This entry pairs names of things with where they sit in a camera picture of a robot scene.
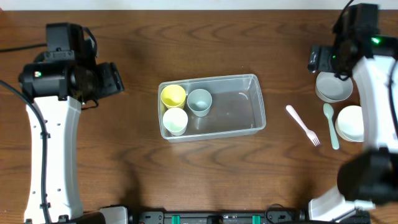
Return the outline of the grey blue plastic bowl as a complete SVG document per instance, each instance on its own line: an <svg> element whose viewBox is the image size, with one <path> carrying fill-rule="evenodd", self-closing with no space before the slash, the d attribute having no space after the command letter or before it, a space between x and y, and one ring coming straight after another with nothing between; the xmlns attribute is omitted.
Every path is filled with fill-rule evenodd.
<svg viewBox="0 0 398 224"><path fill-rule="evenodd" d="M353 82L349 78L342 81L334 73L320 72L315 82L315 93L327 103L336 103L348 99L353 92Z"/></svg>

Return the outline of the mint green plastic spoon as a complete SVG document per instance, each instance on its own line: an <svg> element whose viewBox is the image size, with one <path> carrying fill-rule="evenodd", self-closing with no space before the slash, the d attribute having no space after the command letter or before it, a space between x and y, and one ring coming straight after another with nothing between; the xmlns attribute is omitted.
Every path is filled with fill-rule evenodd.
<svg viewBox="0 0 398 224"><path fill-rule="evenodd" d="M332 106L328 103L325 103L323 105L323 112L325 117L327 118L328 121L328 127L330 131L330 140L331 140L331 146L334 150L338 150L340 148L340 144L338 142L338 138L336 135L335 127L333 124L333 115L334 115L334 110Z"/></svg>

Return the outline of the yellow plastic cup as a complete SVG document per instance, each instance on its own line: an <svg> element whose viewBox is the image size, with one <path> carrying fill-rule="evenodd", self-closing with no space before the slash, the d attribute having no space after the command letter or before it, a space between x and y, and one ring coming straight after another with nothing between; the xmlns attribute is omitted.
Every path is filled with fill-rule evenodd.
<svg viewBox="0 0 398 224"><path fill-rule="evenodd" d="M185 89L180 85L168 85L162 90L160 97L167 109L183 109L187 95Z"/></svg>

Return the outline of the white plastic cup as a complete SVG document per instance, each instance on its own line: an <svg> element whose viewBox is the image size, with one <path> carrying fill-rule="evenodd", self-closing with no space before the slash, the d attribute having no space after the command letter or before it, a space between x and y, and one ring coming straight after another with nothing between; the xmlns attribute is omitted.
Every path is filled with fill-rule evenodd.
<svg viewBox="0 0 398 224"><path fill-rule="evenodd" d="M186 131L188 115L181 108L171 108L164 113L162 123L172 135L181 136Z"/></svg>

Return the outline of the pink plastic fork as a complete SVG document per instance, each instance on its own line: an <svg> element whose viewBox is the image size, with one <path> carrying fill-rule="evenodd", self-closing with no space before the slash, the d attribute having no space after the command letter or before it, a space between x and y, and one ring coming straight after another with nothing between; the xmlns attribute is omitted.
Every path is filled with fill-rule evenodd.
<svg viewBox="0 0 398 224"><path fill-rule="evenodd" d="M312 130L307 128L307 126L302 121L301 117L298 115L298 113L293 108L293 106L287 105L285 108L286 108L287 112L289 113L289 115L291 115L291 117L293 117L293 119L298 123L298 125L304 130L305 134L307 135L309 140L311 140L312 144L314 146L320 145L320 141L319 141L317 135Z"/></svg>

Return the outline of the clear plastic container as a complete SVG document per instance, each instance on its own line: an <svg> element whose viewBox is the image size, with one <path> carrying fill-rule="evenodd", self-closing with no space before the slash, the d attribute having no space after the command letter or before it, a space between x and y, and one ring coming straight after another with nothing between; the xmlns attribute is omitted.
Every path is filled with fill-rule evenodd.
<svg viewBox="0 0 398 224"><path fill-rule="evenodd" d="M196 89L209 91L212 96L210 112L198 117L184 106L188 116L186 131L172 135L163 125L167 110L161 101L162 90L179 85L186 95ZM266 113L259 80L255 74L226 75L163 82L158 88L158 118L161 136L168 142L201 141L256 134L266 127Z"/></svg>

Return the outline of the grey blue plastic cup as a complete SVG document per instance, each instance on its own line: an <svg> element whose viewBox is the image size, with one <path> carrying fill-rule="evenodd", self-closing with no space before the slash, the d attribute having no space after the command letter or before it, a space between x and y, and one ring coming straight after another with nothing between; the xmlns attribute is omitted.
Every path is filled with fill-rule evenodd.
<svg viewBox="0 0 398 224"><path fill-rule="evenodd" d="M210 112L213 99L209 91L204 89L193 90L187 98L187 105L197 117L204 117Z"/></svg>

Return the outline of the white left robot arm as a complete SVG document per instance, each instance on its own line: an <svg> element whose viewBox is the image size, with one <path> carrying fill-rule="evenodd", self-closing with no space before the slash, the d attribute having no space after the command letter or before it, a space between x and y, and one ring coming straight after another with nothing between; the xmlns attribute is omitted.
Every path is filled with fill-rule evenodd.
<svg viewBox="0 0 398 224"><path fill-rule="evenodd" d="M124 91L115 63L31 63L19 75L32 140L30 193L24 223L127 223L124 206L85 213L77 180L81 106Z"/></svg>

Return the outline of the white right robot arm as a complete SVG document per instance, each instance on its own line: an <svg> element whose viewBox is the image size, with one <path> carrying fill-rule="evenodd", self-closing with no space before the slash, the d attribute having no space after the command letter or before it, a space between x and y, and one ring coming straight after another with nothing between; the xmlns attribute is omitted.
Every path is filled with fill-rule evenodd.
<svg viewBox="0 0 398 224"><path fill-rule="evenodd" d="M310 201L309 219L338 222L396 202L397 39L368 35L339 46L314 45L308 70L353 78L364 124L363 153L340 167L335 187Z"/></svg>

